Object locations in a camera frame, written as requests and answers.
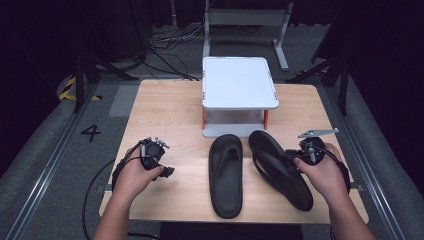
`wooden tabletop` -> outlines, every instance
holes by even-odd
[[[267,132],[284,149],[299,149],[298,134],[309,129],[332,129],[317,90],[310,85],[276,84],[280,105],[269,111]],[[158,178],[133,202],[131,219],[154,221],[330,223],[324,198],[304,176],[314,197],[309,212],[294,208],[257,172],[247,138],[243,144],[243,208],[234,219],[213,210],[208,178],[208,153],[214,138],[202,135],[202,83],[184,80],[144,80],[135,99],[115,165],[139,140],[160,137],[170,145],[160,163],[175,168]],[[334,134],[321,137],[340,149]],[[106,192],[100,215],[111,196]],[[368,215],[357,189],[350,192],[365,222]]]

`person's left hand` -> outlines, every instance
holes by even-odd
[[[163,166],[145,170],[140,162],[140,147],[136,148],[128,159],[136,158],[125,164],[116,181],[113,194],[132,202],[146,189],[149,183],[165,169]]]

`black flip-flop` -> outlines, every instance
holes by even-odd
[[[275,190],[301,211],[312,209],[314,199],[293,161],[278,142],[265,131],[254,131],[249,136],[256,169]]]
[[[222,218],[236,217],[243,205],[243,148],[232,134],[218,137],[209,151],[209,189],[212,206]]]

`number 4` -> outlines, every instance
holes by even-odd
[[[97,130],[97,126],[93,124],[91,125],[91,127],[82,131],[81,134],[90,135],[90,142],[92,142],[94,139],[94,136],[101,133],[101,132],[96,132],[96,130]]]

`metal stand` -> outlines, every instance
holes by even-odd
[[[205,41],[202,59],[210,55],[210,25],[281,26],[280,36],[278,39],[274,39],[273,43],[281,70],[288,71],[289,67],[281,45],[287,30],[292,7],[293,3],[288,3],[286,9],[283,10],[214,9],[210,8],[209,0],[206,0]]]

